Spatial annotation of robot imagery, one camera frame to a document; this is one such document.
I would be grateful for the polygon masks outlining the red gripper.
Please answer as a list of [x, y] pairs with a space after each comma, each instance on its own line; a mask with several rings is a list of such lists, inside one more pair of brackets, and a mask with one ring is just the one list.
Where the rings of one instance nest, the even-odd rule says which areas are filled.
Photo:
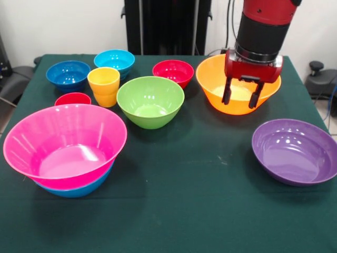
[[249, 108], [255, 108], [263, 90], [264, 83], [275, 82], [281, 74], [282, 67], [282, 55], [278, 55], [271, 63], [255, 63], [243, 60], [236, 55], [234, 49], [228, 49], [225, 54], [224, 72], [226, 77], [230, 78], [226, 79], [222, 103], [227, 105], [230, 102], [232, 78], [241, 80], [242, 77], [252, 77], [253, 79], [259, 79], [260, 81], [256, 83], [256, 89], [252, 93], [249, 102]]

